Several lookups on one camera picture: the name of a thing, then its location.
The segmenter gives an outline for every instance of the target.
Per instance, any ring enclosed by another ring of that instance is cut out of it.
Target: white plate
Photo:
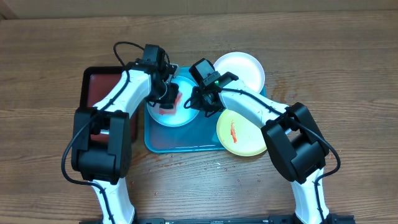
[[[150,116],[159,124],[167,127],[179,127],[192,121],[199,113],[198,110],[184,108],[184,103],[191,97],[192,88],[197,85],[189,78],[182,76],[174,78],[172,83],[178,84],[178,91],[182,94],[181,100],[177,104],[175,114],[159,114],[155,112],[156,108],[149,105],[147,105],[147,109]]]
[[[260,62],[252,55],[243,52],[232,52],[220,57],[214,68],[221,75],[232,72],[249,88],[260,93],[266,82],[266,75]]]

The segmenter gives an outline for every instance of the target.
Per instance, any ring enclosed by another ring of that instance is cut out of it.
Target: wood grain
[[[396,0],[0,0],[9,19],[396,9]]]
[[[397,11],[14,20],[1,21],[0,34],[0,223],[102,216],[89,187],[63,179],[60,160],[83,71],[117,65],[119,40],[159,44],[182,66],[233,51],[255,56],[267,70],[267,96],[307,105],[341,156],[341,170],[324,180],[331,212],[358,223],[398,219]],[[119,51],[126,61],[141,56],[129,46]],[[127,177],[139,217],[293,213],[290,184],[268,153],[153,154],[140,113]],[[326,169],[334,166],[327,157]]]

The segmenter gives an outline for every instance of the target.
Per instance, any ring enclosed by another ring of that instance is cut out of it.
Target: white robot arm
[[[173,106],[178,85],[170,81],[178,75],[178,71],[178,65],[164,62],[163,49],[146,45],[142,59],[131,64],[128,73],[122,73],[118,84],[104,99],[97,102],[94,108],[79,108],[75,113],[74,135],[95,114],[98,117],[73,144],[72,167],[81,172],[83,179],[104,189],[108,204],[100,189],[93,186],[104,214],[103,224],[130,224],[134,221],[136,213],[125,180],[131,161],[129,119],[144,99],[160,103],[165,108]],[[106,106],[116,95],[113,104]],[[90,140],[93,133],[108,134],[109,143]]]
[[[272,101],[252,91],[232,73],[220,75],[205,59],[194,64],[190,73],[199,84],[200,89],[193,91],[191,105],[195,105],[193,107],[199,110],[211,108],[217,111],[218,108],[214,105],[218,104],[220,108],[233,110],[261,128],[272,163],[292,184],[296,201],[296,217],[304,224],[321,223],[322,218],[318,210],[314,181],[323,174],[325,151],[318,142],[307,141],[305,132],[302,132],[297,139],[293,140],[293,143],[290,143],[286,136],[291,132],[289,120],[282,121],[284,118],[281,116],[281,114],[286,116],[296,116],[297,114],[297,119],[302,119],[300,122],[314,125],[315,122],[307,112],[308,110],[299,104],[295,108],[291,108],[288,113],[289,106]],[[269,105],[273,110],[266,108],[264,104]],[[316,156],[307,158],[312,151]],[[327,217],[329,209],[326,207],[323,196],[322,180],[318,183],[321,210],[323,217]]]

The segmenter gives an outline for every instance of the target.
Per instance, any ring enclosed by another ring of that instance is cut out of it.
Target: red food item
[[[182,97],[182,93],[179,92],[178,95],[177,95],[177,98],[174,101],[173,109],[162,109],[162,108],[159,108],[159,114],[160,115],[165,115],[165,114],[174,115],[175,112],[176,112],[176,109],[177,109],[177,105],[181,102],[181,97]]]
[[[231,135],[232,135],[232,138],[234,139],[234,143],[236,144],[238,142],[238,140],[236,139],[234,120],[232,120],[232,122],[231,122]]]

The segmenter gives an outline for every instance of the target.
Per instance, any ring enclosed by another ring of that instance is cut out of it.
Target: black bracket
[[[213,64],[205,58],[193,64],[189,68],[189,72],[199,86],[193,88],[191,98],[185,102],[184,107],[204,110],[207,118],[222,111],[224,106],[218,93],[224,86],[231,81],[238,80],[239,77],[231,72],[220,75],[215,71]]]
[[[72,168],[84,180],[105,180],[117,184],[126,176],[131,163],[129,113],[122,111],[98,114],[96,108],[78,108],[75,112],[73,136],[94,116],[96,118],[77,137],[72,146]],[[109,131],[108,143],[94,141],[92,134]]]
[[[261,132],[271,161],[278,172],[286,180],[302,184],[315,170],[325,166],[325,156],[329,154],[329,149],[304,129],[300,129],[300,134],[290,142],[286,130],[299,129],[291,118],[323,138],[310,111],[301,103],[286,108],[286,113],[276,120],[268,121],[261,128]]]
[[[138,59],[132,67],[143,68],[151,77],[152,88],[146,100],[153,102],[153,105],[160,103],[163,109],[172,109],[178,95],[178,85],[170,82],[170,76],[174,75],[177,67],[166,63],[164,57],[164,49],[158,45],[147,44],[142,59]]]

